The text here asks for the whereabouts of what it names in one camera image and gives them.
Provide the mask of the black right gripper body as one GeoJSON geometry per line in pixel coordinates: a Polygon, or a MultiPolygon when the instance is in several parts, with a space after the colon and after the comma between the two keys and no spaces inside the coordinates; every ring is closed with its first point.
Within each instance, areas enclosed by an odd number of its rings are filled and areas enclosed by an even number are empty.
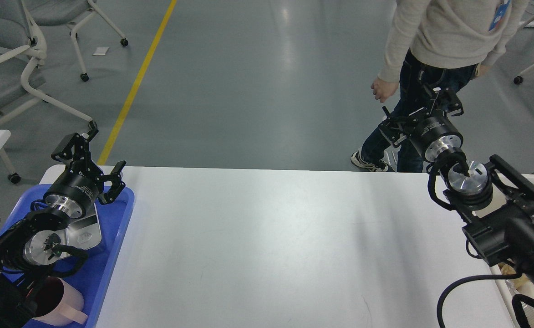
{"type": "Polygon", "coordinates": [[[410,125],[408,139],[425,162],[463,153],[463,137],[447,117],[414,114],[410,115],[410,125]]]}

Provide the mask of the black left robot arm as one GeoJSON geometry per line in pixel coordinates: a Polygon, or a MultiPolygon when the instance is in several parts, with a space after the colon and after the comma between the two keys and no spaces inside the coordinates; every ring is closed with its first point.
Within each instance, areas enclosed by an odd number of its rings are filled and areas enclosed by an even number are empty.
{"type": "Polygon", "coordinates": [[[50,277],[75,275],[88,252],[66,244],[57,231],[86,215],[98,201],[111,204],[125,188],[119,161],[110,174],[92,161],[90,141],[98,134],[95,121],[87,133],[64,137],[51,158],[65,165],[44,193],[43,208],[31,206],[25,217],[0,236],[0,328],[21,328],[36,314],[36,295],[50,277]]]}

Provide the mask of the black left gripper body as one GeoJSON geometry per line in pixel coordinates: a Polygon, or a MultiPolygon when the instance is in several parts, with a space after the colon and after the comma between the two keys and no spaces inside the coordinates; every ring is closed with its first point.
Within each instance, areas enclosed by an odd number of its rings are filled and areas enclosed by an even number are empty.
{"type": "Polygon", "coordinates": [[[69,218],[82,218],[103,189],[99,181],[66,169],[44,193],[44,203],[61,210],[69,218]]]}

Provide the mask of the person's other hand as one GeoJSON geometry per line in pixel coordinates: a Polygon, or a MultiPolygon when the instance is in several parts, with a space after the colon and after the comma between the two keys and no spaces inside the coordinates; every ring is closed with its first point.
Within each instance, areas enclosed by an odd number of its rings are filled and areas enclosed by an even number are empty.
{"type": "Polygon", "coordinates": [[[485,65],[483,63],[479,63],[473,72],[473,79],[477,79],[477,77],[484,76],[486,73],[488,73],[491,70],[491,65],[485,65]]]}

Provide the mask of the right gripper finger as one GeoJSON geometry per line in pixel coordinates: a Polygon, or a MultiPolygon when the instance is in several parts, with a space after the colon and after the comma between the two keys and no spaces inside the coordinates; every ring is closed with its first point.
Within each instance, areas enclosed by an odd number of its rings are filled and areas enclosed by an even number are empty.
{"type": "Polygon", "coordinates": [[[423,83],[418,99],[424,100],[418,109],[419,118],[448,118],[464,114],[464,106],[455,89],[442,83],[423,83]]]}
{"type": "Polygon", "coordinates": [[[420,109],[405,116],[394,115],[394,112],[389,112],[386,106],[382,106],[382,110],[385,116],[378,125],[378,129],[380,129],[386,141],[393,148],[398,148],[408,140],[415,149],[418,149],[418,141],[414,139],[412,134],[414,128],[418,125],[420,109]]]}

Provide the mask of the person's hand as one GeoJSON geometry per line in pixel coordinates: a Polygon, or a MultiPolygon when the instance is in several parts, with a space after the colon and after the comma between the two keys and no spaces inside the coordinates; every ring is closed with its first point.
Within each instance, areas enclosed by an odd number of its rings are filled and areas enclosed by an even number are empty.
{"type": "Polygon", "coordinates": [[[385,103],[389,98],[396,93],[399,88],[398,82],[387,82],[379,77],[376,77],[371,84],[371,92],[374,98],[380,103],[385,103]]]}

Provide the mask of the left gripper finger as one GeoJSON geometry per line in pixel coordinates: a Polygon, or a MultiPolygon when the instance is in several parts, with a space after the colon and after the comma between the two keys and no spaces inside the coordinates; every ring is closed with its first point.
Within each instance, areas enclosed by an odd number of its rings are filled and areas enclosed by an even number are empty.
{"type": "Polygon", "coordinates": [[[110,174],[100,174],[95,177],[96,185],[99,191],[97,199],[100,204],[113,203],[123,189],[126,187],[125,182],[122,180],[122,170],[126,166],[125,160],[117,162],[110,174]],[[104,192],[106,182],[111,182],[111,186],[108,191],[104,192]]]}
{"type": "Polygon", "coordinates": [[[70,133],[63,137],[56,149],[51,153],[51,158],[63,163],[67,170],[82,176],[99,176],[100,168],[92,161],[90,141],[98,133],[95,121],[88,123],[87,133],[70,133]]]}

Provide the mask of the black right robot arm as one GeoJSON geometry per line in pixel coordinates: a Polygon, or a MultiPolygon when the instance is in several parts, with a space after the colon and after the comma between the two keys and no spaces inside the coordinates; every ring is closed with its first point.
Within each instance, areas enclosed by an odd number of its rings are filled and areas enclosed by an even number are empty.
{"type": "MultiPolygon", "coordinates": [[[[462,102],[450,88],[424,86],[424,91],[428,102],[411,114],[399,116],[383,107],[383,137],[395,148],[409,140],[428,162],[429,195],[440,207],[460,215],[475,258],[490,267],[506,263],[515,271],[467,277],[449,285],[437,302],[437,321],[443,328],[444,300],[462,284],[523,275],[534,284],[534,184],[498,155],[485,164],[468,160],[463,136],[448,118],[463,114],[462,102]]],[[[523,304],[534,307],[534,299],[520,293],[512,297],[517,324],[528,328],[523,304]]]]}

